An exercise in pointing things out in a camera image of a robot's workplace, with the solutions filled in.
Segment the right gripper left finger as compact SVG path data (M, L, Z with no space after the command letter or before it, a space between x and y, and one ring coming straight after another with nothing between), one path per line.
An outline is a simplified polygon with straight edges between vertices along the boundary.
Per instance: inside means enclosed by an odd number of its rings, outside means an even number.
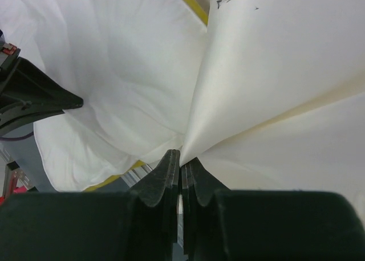
M177 242L179 159L179 150L168 150L158 165L130 188L141 202L143 218L165 234L170 243Z

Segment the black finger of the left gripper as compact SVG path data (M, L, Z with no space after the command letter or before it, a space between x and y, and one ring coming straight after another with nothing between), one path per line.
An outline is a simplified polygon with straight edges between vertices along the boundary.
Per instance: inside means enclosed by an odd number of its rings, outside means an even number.
M83 99L62 88L38 67L17 58L1 69L1 135L65 110L83 106Z

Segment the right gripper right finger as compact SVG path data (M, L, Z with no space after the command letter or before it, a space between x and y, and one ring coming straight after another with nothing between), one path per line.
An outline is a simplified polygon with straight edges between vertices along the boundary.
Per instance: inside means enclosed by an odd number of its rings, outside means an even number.
M215 192L228 188L198 158L181 167L183 249L189 258L223 258Z

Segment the white pillow yellow edge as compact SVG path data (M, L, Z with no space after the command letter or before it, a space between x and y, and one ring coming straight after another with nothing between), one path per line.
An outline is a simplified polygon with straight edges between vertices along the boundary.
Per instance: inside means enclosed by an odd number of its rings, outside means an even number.
M57 191L83 191L183 144L206 43L196 0L1 0L1 29L84 100L34 124Z

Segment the cream pillowcase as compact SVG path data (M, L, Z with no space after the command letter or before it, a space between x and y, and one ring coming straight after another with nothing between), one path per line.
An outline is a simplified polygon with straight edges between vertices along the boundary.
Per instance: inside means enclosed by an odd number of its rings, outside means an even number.
M364 0L210 0L180 162L364 204Z

